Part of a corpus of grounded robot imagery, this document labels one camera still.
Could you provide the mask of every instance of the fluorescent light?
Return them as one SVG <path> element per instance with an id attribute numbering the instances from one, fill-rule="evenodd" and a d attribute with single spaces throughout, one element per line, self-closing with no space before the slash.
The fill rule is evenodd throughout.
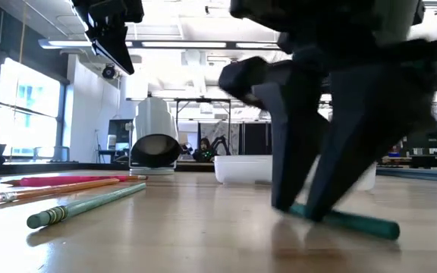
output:
<path id="1" fill-rule="evenodd" d="M 49 45 L 57 47 L 85 47 L 91 46 L 89 41 L 49 41 Z M 133 46 L 133 42 L 126 42 L 126 46 Z"/>
<path id="2" fill-rule="evenodd" d="M 230 57 L 213 56 L 213 55 L 206 56 L 206 60 L 207 61 L 231 61 Z"/>
<path id="3" fill-rule="evenodd" d="M 330 102 L 332 100 L 332 94 L 322 94 L 320 100 Z"/>
<path id="4" fill-rule="evenodd" d="M 242 49 L 279 49 L 279 47 L 272 42 L 238 42 L 235 45 Z"/>
<path id="5" fill-rule="evenodd" d="M 169 48 L 224 48 L 226 47 L 225 42 L 142 42 L 145 47 L 169 47 Z"/>
<path id="6" fill-rule="evenodd" d="M 152 96 L 157 98 L 199 98 L 200 94 L 194 91 L 186 90 L 161 90 L 151 92 Z"/>

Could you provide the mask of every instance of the pencil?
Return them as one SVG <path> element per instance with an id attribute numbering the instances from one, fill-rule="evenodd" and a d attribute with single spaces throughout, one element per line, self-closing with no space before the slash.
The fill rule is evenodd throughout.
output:
<path id="1" fill-rule="evenodd" d="M 105 185 L 112 185 L 119 183 L 119 179 L 102 179 L 95 180 L 83 183 L 75 183 L 75 184 L 66 184 L 59 186 L 51 186 L 51 187 L 42 187 L 32 190 L 18 190 L 12 192 L 3 192 L 0 193 L 0 202 L 10 202 L 15 200 L 29 199 L 38 196 L 47 196 L 51 194 L 57 193 L 68 193 L 75 190 L 85 190 L 94 187 L 101 187 Z"/>
<path id="2" fill-rule="evenodd" d="M 292 215 L 304 218 L 305 211 L 305 205 L 295 203 L 292 205 L 289 212 Z M 323 222 L 387 240 L 397 240 L 401 233 L 399 224 L 394 221 L 355 215 L 353 213 L 337 212 L 334 210 L 331 210 L 330 213 L 324 217 Z"/>
<path id="3" fill-rule="evenodd" d="M 3 181 L 1 184 L 10 184 L 13 186 L 22 187 L 44 187 L 44 186 L 58 186 L 65 184 L 74 184 L 81 182 L 88 182 L 93 180 L 116 178 L 121 182 L 131 180 L 146 180 L 146 175 L 115 175 L 115 176 L 57 176 L 57 177 L 24 177 L 20 180 Z"/>
<path id="4" fill-rule="evenodd" d="M 65 206 L 56 206 L 28 217 L 27 226 L 34 229 L 56 224 L 60 221 L 72 218 L 75 215 L 79 215 L 80 213 L 88 212 L 91 209 L 95 209 L 144 189 L 146 189 L 146 184 L 142 183 L 121 190 L 116 190 L 112 193 L 102 194 L 85 201 L 75 201 Z"/>

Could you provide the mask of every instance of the person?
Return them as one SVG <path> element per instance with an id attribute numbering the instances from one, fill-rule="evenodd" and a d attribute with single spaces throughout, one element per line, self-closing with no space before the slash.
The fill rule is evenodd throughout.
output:
<path id="1" fill-rule="evenodd" d="M 193 159 L 197 162 L 212 162 L 214 156 L 216 156 L 216 153 L 210 145 L 210 140 L 206 137 L 202 138 L 200 148 L 193 153 Z"/>

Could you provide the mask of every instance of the orange pencil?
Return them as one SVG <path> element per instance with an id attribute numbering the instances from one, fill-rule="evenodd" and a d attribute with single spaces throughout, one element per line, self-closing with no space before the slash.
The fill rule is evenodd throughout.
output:
<path id="1" fill-rule="evenodd" d="M 101 187 L 119 183 L 119 179 L 102 179 L 89 182 L 66 184 L 52 187 L 41 187 L 35 190 L 18 190 L 7 193 L 0 193 L 0 202 L 10 202 L 21 199 L 29 199 L 38 196 L 46 196 L 57 193 L 68 193 L 75 190 L 85 190 L 94 187 Z"/>

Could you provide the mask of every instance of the red pencil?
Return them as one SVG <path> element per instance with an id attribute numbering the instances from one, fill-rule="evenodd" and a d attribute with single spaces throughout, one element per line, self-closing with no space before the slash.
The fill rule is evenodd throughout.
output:
<path id="1" fill-rule="evenodd" d="M 119 179 L 119 182 L 124 182 L 130 180 L 146 180 L 148 177 L 145 175 L 24 177 L 20 180 L 9 180 L 1 183 L 21 187 L 45 187 L 112 178 Z"/>

